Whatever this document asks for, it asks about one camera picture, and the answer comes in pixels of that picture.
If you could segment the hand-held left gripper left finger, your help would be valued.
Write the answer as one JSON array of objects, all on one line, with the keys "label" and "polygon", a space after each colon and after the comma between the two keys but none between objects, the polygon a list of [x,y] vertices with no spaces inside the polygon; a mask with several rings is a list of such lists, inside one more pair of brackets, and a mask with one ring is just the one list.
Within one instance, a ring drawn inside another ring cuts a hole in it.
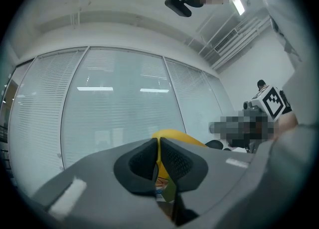
[{"label": "hand-held left gripper left finger", "polygon": [[172,229],[156,202],[155,138],[99,151],[32,196],[60,229]]}]

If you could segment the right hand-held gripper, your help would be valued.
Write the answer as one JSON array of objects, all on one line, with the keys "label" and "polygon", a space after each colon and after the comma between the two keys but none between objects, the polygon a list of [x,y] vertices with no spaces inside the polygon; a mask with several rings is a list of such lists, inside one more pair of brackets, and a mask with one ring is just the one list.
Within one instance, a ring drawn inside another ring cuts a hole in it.
[{"label": "right hand-held gripper", "polygon": [[291,106],[282,90],[266,85],[252,99],[243,103],[243,110],[261,112],[277,121],[282,114],[291,111]]}]

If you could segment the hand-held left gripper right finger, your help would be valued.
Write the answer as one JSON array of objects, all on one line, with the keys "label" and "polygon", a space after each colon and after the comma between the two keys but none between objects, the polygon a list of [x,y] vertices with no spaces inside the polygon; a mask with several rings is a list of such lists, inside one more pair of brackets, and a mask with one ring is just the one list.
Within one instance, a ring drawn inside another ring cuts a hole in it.
[{"label": "hand-held left gripper right finger", "polygon": [[160,139],[164,168],[175,184],[172,219],[177,226],[208,212],[235,187],[253,155]]}]

